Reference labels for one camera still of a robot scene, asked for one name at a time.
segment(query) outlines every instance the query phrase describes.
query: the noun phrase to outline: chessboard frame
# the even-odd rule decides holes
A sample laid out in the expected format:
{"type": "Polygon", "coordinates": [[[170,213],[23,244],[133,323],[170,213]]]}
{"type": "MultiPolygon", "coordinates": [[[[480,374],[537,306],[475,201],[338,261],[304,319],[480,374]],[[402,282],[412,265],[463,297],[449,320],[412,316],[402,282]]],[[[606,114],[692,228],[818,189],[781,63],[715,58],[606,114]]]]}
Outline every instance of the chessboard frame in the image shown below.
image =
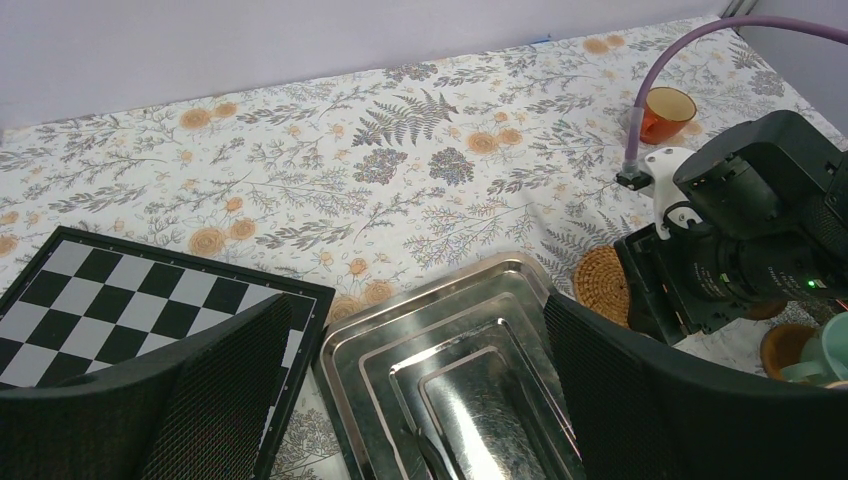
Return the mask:
{"type": "Polygon", "coordinates": [[[50,255],[59,244],[63,241],[71,241],[82,243],[96,248],[115,251],[123,255],[139,256],[149,260],[172,264],[177,267],[197,270],[197,266],[205,273],[230,278],[233,280],[246,281],[247,279],[258,280],[259,283],[271,288],[288,292],[289,289],[298,289],[298,294],[303,292],[310,293],[310,296],[315,299],[313,314],[310,319],[307,319],[307,326],[304,327],[304,339],[306,339],[307,328],[314,328],[315,335],[311,341],[302,340],[300,343],[300,355],[295,359],[291,366],[290,375],[294,381],[290,384],[284,384],[281,388],[277,403],[274,407],[274,414],[268,424],[262,443],[259,447],[259,452],[254,469],[254,479],[262,480],[268,478],[271,474],[271,469],[274,465],[274,460],[277,451],[283,441],[285,429],[281,428],[287,425],[291,418],[294,406],[297,403],[297,396],[303,385],[303,380],[306,377],[307,369],[312,364],[314,356],[317,354],[324,335],[324,322],[330,311],[330,304],[335,296],[335,289],[317,284],[311,284],[301,280],[286,278],[280,275],[274,275],[259,270],[251,270],[245,267],[230,265],[227,263],[210,260],[201,257],[195,257],[185,253],[172,252],[163,248],[145,245],[142,243],[131,242],[121,238],[110,237],[98,233],[87,232],[70,227],[57,227],[50,237],[44,242],[44,245],[29,261],[27,266],[18,274],[18,277],[12,282],[9,288],[0,296],[0,317],[5,315],[6,311],[17,301],[18,297],[23,294],[25,287],[33,280],[35,275],[41,271],[45,262],[50,258],[50,255]],[[287,398],[283,398],[288,387],[289,394],[287,398]]]}

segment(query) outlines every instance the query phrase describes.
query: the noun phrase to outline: wooden coaster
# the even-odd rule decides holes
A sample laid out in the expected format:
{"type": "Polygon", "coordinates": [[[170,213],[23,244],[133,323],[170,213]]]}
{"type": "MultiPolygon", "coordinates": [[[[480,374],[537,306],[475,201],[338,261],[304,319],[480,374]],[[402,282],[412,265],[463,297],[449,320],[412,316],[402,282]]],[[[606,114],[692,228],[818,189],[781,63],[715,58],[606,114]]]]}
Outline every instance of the wooden coaster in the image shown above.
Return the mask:
{"type": "Polygon", "coordinates": [[[786,310],[786,305],[787,302],[785,300],[758,303],[748,310],[748,313],[745,314],[744,318],[747,318],[748,320],[768,320],[783,313],[783,311],[786,310]]]}
{"type": "Polygon", "coordinates": [[[583,255],[574,272],[574,292],[581,305],[629,328],[630,288],[615,248],[598,247],[583,255]]]}
{"type": "Polygon", "coordinates": [[[806,325],[778,325],[763,337],[760,343],[760,360],[769,378],[783,380],[780,369],[795,365],[801,358],[801,349],[816,329],[806,325]]]}

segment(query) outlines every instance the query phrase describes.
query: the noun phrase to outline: white wall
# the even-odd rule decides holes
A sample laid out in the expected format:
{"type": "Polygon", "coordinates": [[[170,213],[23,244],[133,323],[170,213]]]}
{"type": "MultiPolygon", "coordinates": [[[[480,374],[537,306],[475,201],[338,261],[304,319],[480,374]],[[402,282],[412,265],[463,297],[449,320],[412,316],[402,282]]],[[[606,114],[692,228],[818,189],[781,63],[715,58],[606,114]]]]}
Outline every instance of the white wall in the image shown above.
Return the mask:
{"type": "MultiPolygon", "coordinates": [[[[751,14],[781,15],[848,29],[846,0],[760,0],[751,14]]],[[[742,37],[843,135],[848,135],[848,46],[771,28],[742,37]]]]}
{"type": "Polygon", "coordinates": [[[720,13],[728,0],[0,0],[0,128],[720,13]]]}

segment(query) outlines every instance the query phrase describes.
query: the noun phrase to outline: camera lens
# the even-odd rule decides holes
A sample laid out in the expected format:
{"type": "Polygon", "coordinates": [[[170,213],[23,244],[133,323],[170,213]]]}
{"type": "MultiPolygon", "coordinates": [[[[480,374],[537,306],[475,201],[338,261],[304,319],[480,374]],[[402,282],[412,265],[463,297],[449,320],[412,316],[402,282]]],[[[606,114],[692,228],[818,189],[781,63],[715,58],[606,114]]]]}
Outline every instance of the camera lens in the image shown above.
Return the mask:
{"type": "Polygon", "coordinates": [[[798,234],[739,241],[690,242],[684,262],[689,290],[708,301],[764,302],[837,297],[844,277],[798,234]]]}

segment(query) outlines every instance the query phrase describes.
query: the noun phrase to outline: white square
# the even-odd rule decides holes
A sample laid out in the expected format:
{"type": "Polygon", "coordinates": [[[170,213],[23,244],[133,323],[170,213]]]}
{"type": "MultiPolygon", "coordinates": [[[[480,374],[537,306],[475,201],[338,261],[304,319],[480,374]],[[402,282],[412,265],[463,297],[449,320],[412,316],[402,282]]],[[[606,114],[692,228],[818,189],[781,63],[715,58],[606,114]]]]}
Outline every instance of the white square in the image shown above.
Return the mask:
{"type": "Polygon", "coordinates": [[[297,355],[297,349],[300,348],[300,340],[303,338],[303,332],[300,330],[289,330],[289,339],[286,343],[286,352],[283,354],[283,366],[291,368],[294,363],[294,357],[297,355]]]}
{"type": "Polygon", "coordinates": [[[101,288],[103,288],[102,283],[84,278],[72,278],[50,308],[74,315],[85,315],[101,288]]]}
{"type": "Polygon", "coordinates": [[[254,285],[250,284],[247,287],[247,291],[244,292],[244,297],[241,299],[241,304],[239,305],[238,313],[241,313],[248,308],[256,305],[257,303],[265,300],[268,297],[276,295],[278,293],[282,293],[279,290],[274,290],[273,288],[263,287],[262,285],[254,285]]]}
{"type": "Polygon", "coordinates": [[[0,382],[16,387],[34,387],[58,353],[25,343],[0,375],[0,382]]]}
{"type": "Polygon", "coordinates": [[[186,270],[171,293],[171,300],[202,307],[217,279],[218,276],[211,273],[186,270]]]}
{"type": "Polygon", "coordinates": [[[88,245],[63,240],[41,269],[72,277],[92,250],[94,248],[88,245]]]}
{"type": "Polygon", "coordinates": [[[124,255],[106,279],[106,285],[138,290],[154,263],[153,260],[146,258],[124,255]]]}
{"type": "Polygon", "coordinates": [[[197,316],[194,318],[194,323],[191,324],[191,328],[188,329],[188,334],[186,334],[186,336],[202,332],[209,327],[214,327],[228,318],[232,318],[232,315],[229,313],[201,308],[200,311],[197,312],[197,316]]]}
{"type": "Polygon", "coordinates": [[[93,359],[106,343],[113,328],[115,326],[109,322],[82,317],[59,351],[93,359]]]}
{"type": "Polygon", "coordinates": [[[15,302],[0,320],[0,337],[26,342],[47,314],[47,308],[26,302],[15,302]]]}
{"type": "Polygon", "coordinates": [[[141,348],[138,349],[138,353],[136,353],[136,357],[143,355],[147,352],[152,352],[157,348],[164,347],[165,345],[171,344],[175,342],[173,338],[163,337],[162,335],[156,335],[155,333],[151,333],[144,339],[144,343],[141,344],[141,348]]]}
{"type": "Polygon", "coordinates": [[[168,303],[167,298],[136,292],[127,304],[127,308],[121,313],[118,325],[149,332],[153,330],[153,325],[166,303],[168,303]]]}
{"type": "Polygon", "coordinates": [[[91,365],[88,366],[88,370],[85,373],[94,373],[98,370],[103,370],[106,367],[111,367],[108,363],[98,362],[97,360],[91,362],[91,365]]]}

